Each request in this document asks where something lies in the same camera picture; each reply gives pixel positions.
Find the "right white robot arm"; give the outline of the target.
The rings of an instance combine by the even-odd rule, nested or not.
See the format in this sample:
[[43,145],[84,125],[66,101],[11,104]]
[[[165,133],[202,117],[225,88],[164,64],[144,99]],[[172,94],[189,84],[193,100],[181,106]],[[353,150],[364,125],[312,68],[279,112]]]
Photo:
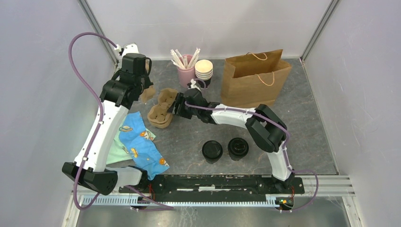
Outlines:
[[286,147],[289,132],[284,122],[267,105],[260,104],[256,108],[231,107],[209,102],[199,89],[191,88],[185,93],[178,93],[167,111],[186,119],[196,116],[204,123],[247,129],[257,147],[267,152],[274,189],[285,193],[292,187],[295,174]]

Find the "brown paper takeout bag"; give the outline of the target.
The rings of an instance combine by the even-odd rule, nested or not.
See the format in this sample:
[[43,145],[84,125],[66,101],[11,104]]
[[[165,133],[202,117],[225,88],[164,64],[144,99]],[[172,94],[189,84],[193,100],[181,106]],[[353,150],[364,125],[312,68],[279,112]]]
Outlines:
[[247,53],[225,59],[221,102],[227,106],[251,108],[272,106],[282,90],[291,64],[281,59],[282,49]]

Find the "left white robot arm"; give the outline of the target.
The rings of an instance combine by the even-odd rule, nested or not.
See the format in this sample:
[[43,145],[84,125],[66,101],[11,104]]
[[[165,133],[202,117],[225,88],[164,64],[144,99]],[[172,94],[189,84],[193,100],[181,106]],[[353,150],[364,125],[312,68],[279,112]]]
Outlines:
[[116,132],[127,116],[133,102],[138,101],[146,88],[152,61],[140,53],[128,53],[122,58],[122,67],[102,88],[99,109],[83,149],[73,162],[63,164],[62,172],[73,180],[73,191],[82,186],[102,195],[115,188],[129,185],[136,192],[148,188],[148,173],[138,167],[106,167],[107,157]]

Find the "brown cardboard cup carriers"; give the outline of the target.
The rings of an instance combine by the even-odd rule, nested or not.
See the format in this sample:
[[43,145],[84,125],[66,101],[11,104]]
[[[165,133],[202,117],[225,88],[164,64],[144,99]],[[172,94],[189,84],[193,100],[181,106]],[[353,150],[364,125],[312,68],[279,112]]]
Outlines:
[[178,91],[172,88],[164,88],[160,91],[157,98],[158,103],[154,105],[147,114],[147,119],[152,126],[161,129],[169,126],[173,115],[168,112],[168,109],[172,107],[177,94]]

